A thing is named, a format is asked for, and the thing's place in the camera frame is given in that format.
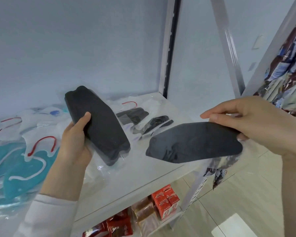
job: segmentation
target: finger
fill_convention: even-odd
[[[243,133],[240,133],[239,135],[237,135],[237,140],[239,140],[239,141],[246,141],[248,139],[249,139],[248,136],[246,136]]]
[[[214,122],[220,125],[231,127],[238,130],[239,122],[241,118],[233,117],[225,114],[211,114],[210,122]]]
[[[213,113],[224,113],[224,114],[234,114],[239,113],[239,110],[237,108],[237,105],[239,103],[240,99],[233,99],[228,100],[223,103],[218,104],[217,106],[205,111],[200,115],[202,119],[207,119],[209,116]]]
[[[74,123],[73,122],[70,122],[70,124],[64,130],[64,133],[67,132],[67,131],[69,131],[73,126],[74,126]]]
[[[74,128],[78,131],[82,131],[86,124],[90,121],[91,114],[90,112],[86,112],[83,117],[75,124]]]

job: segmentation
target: black pad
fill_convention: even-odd
[[[65,101],[74,123],[87,111],[91,113],[84,133],[108,166],[118,160],[120,151],[129,152],[130,143],[117,117],[94,92],[80,86],[75,91],[67,92]]]
[[[116,114],[123,125],[129,123],[134,123],[135,125],[138,125],[138,123],[140,123],[147,115],[149,115],[149,112],[145,111],[141,107],[122,111]]]
[[[171,163],[238,155],[239,133],[211,122],[181,124],[152,137],[146,155]]]

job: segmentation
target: tiled floor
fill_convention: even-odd
[[[193,181],[190,173],[171,186],[182,198]],[[224,182],[212,190],[209,179],[174,231],[165,226],[152,236],[284,236],[281,181],[281,157],[249,141]]]

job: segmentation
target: forearm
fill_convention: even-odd
[[[86,169],[74,163],[63,163],[60,159],[64,158],[58,156],[50,168],[40,194],[57,199],[77,201]]]
[[[296,155],[283,159],[282,198],[285,236],[296,236]]]

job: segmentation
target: hand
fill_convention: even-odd
[[[226,114],[238,114],[237,117]],[[241,139],[253,139],[270,151],[296,154],[296,117],[276,108],[261,97],[225,101],[200,115],[242,132]]]
[[[74,164],[86,168],[91,161],[92,155],[85,145],[83,128],[90,121],[91,114],[85,115],[76,123],[71,122],[64,130],[62,142],[57,156],[57,161],[63,164]]]

